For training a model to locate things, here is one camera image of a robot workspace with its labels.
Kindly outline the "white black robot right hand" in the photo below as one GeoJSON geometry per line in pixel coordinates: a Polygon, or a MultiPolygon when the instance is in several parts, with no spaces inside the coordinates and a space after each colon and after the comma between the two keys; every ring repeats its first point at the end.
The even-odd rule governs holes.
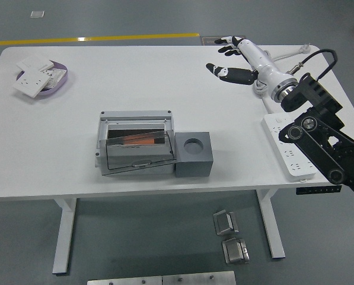
{"type": "Polygon", "coordinates": [[[269,55],[252,41],[243,37],[227,36],[215,40],[224,44],[219,49],[226,56],[241,55],[251,66],[250,69],[229,68],[206,64],[207,69],[220,80],[228,83],[266,87],[266,94],[275,102],[281,102],[297,85],[293,75],[281,72],[269,55]]]}

